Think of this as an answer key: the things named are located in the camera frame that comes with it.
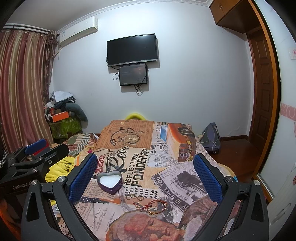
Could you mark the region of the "brown wooden door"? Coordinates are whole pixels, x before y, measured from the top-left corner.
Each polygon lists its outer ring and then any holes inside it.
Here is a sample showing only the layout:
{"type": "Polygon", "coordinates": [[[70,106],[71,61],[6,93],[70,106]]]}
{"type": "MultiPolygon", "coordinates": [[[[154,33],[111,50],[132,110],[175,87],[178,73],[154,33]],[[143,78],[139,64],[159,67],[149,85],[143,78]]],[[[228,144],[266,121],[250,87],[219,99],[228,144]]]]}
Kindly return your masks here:
{"type": "Polygon", "coordinates": [[[250,142],[263,150],[273,109],[273,71],[270,51],[262,29],[248,34],[254,71],[254,105],[250,142]]]}

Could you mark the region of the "small black wall monitor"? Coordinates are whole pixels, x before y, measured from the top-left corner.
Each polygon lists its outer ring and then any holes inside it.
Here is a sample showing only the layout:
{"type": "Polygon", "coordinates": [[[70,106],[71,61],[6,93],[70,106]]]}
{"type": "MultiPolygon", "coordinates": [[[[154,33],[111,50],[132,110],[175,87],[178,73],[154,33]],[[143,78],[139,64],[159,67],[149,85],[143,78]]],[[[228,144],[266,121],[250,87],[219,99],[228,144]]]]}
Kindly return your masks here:
{"type": "Polygon", "coordinates": [[[119,66],[120,86],[147,84],[147,76],[147,65],[145,63],[119,66]]]}

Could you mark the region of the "dark blue backpack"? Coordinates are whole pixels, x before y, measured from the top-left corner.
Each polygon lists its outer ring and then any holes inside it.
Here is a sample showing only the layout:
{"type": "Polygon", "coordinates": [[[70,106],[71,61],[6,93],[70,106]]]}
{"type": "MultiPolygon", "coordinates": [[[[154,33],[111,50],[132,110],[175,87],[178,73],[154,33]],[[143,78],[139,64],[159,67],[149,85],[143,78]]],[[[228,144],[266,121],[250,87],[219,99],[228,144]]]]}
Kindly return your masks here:
{"type": "Polygon", "coordinates": [[[202,133],[200,143],[209,153],[216,154],[221,149],[220,134],[215,123],[210,123],[202,133]]]}

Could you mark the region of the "yellow plastic chair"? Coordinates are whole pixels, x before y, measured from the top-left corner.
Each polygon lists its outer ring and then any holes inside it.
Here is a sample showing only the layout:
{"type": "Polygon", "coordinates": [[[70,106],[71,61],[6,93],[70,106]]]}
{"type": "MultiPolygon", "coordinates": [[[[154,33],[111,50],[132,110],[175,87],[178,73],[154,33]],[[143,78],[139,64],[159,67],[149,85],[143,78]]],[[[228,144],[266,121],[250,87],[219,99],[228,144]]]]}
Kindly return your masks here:
{"type": "Polygon", "coordinates": [[[146,120],[146,118],[139,113],[131,113],[125,119],[126,120],[141,120],[141,121],[146,120]]]}

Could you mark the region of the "brown overhead wooden cabinet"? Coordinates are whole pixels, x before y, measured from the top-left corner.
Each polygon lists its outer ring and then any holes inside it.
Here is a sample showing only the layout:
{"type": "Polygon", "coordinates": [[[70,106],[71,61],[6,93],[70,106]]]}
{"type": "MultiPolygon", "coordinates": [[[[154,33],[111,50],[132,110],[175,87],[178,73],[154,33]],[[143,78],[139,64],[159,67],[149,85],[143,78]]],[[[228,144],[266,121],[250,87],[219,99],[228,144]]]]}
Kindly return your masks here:
{"type": "Polygon", "coordinates": [[[214,0],[210,5],[216,25],[246,33],[260,26],[259,19],[248,0],[214,0]]]}

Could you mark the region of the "striped red curtain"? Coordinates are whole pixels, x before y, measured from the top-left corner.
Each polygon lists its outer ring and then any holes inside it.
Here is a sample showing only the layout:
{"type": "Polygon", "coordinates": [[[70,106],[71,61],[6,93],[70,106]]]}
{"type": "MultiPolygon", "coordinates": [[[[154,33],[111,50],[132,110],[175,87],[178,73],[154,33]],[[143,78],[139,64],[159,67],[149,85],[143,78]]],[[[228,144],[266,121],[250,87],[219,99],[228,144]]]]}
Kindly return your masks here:
{"type": "Polygon", "coordinates": [[[53,142],[44,106],[57,44],[55,31],[1,31],[1,138],[10,153],[42,138],[53,142]]]}

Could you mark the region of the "black wall television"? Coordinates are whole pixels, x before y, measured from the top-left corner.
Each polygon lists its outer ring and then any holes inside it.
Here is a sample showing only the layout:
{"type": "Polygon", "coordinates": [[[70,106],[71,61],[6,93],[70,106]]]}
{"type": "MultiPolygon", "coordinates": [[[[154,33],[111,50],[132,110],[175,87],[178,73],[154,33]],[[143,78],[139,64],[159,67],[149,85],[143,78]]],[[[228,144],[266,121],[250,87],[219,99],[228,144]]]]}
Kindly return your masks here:
{"type": "Polygon", "coordinates": [[[135,35],[107,41],[107,66],[158,61],[156,34],[135,35]]]}

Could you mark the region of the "yellow cartoon blanket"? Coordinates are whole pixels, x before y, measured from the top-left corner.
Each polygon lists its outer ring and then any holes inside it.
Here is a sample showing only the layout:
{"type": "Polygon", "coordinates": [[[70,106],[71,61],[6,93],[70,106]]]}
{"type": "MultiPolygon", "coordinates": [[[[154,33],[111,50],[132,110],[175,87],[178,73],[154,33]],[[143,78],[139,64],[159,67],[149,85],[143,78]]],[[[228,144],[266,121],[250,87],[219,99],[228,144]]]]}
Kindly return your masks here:
{"type": "Polygon", "coordinates": [[[60,176],[67,176],[77,164],[77,158],[71,156],[63,158],[49,168],[49,172],[45,176],[46,182],[54,182],[60,176]]]}

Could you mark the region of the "purple heart-shaped tin box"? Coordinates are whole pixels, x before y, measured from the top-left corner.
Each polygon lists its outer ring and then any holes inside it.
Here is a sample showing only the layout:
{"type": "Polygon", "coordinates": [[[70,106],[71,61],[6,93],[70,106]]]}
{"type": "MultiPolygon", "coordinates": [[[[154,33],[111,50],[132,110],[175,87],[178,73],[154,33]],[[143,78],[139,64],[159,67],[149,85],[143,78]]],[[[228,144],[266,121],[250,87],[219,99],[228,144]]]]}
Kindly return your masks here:
{"type": "Polygon", "coordinates": [[[123,177],[119,171],[101,172],[96,175],[99,187],[108,194],[116,194],[123,186],[123,177]]]}

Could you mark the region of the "orange box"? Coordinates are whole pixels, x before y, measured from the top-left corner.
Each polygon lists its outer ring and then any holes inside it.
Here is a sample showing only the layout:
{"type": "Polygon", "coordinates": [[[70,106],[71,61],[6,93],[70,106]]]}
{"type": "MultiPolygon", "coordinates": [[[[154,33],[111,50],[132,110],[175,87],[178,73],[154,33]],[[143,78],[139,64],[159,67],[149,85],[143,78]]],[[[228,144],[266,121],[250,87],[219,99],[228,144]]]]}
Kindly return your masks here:
{"type": "Polygon", "coordinates": [[[55,123],[55,122],[62,121],[67,118],[69,118],[69,112],[64,111],[62,113],[58,113],[58,114],[55,114],[54,116],[52,116],[52,122],[55,123]]]}

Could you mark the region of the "white air conditioner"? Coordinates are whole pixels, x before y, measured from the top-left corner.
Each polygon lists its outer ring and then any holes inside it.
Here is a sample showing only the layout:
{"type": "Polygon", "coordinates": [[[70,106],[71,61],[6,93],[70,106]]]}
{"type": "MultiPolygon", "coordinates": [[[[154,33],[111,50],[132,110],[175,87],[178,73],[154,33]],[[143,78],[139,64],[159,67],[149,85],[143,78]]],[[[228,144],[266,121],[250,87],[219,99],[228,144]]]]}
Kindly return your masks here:
{"type": "Polygon", "coordinates": [[[71,27],[67,28],[59,35],[59,44],[61,47],[67,46],[81,38],[98,31],[98,18],[92,16],[71,27]]]}

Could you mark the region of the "green patterned covered table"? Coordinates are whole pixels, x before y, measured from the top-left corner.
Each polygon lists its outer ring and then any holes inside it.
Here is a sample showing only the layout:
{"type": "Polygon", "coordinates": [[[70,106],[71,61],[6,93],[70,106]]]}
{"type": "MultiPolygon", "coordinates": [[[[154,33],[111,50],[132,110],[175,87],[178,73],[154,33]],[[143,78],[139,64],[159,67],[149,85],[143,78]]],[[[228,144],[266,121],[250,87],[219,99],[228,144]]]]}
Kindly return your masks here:
{"type": "Polygon", "coordinates": [[[82,130],[81,122],[78,118],[67,118],[49,124],[53,138],[69,138],[82,130]]]}

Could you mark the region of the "printed newspaper-pattern bedspread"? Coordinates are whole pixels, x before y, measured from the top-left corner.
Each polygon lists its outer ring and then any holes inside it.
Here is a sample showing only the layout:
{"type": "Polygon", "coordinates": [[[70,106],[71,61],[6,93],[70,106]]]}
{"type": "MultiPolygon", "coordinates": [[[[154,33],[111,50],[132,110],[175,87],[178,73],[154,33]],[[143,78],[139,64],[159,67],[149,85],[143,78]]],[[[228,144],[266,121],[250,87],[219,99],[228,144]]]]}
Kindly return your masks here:
{"type": "Polygon", "coordinates": [[[95,174],[119,171],[123,186],[114,195],[92,178],[75,207],[99,240],[192,240],[217,203],[193,167],[203,154],[224,176],[190,125],[147,120],[114,120],[99,137],[78,134],[66,141],[78,164],[97,156],[95,174]]]}

